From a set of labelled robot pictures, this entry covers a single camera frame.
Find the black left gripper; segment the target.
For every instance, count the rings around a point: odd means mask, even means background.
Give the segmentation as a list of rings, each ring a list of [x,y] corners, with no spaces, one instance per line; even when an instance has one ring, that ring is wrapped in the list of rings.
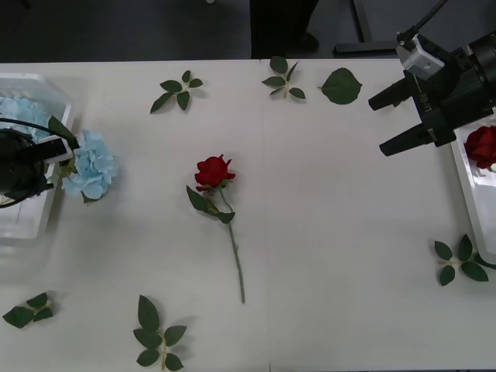
[[[37,161],[36,166],[39,168],[39,175],[36,181],[36,194],[41,195],[45,191],[53,189],[53,182],[48,180],[47,173],[50,165],[45,160]]]

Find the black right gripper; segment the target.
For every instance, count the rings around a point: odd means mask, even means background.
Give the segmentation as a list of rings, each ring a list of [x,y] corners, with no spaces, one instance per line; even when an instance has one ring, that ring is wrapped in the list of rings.
[[[433,143],[442,146],[456,139],[454,131],[490,115],[490,47],[470,46],[448,52],[439,46],[428,53],[444,66],[423,80],[406,71],[405,78],[368,100],[374,111],[398,107],[413,98],[421,123],[382,143],[383,155],[392,155]]]

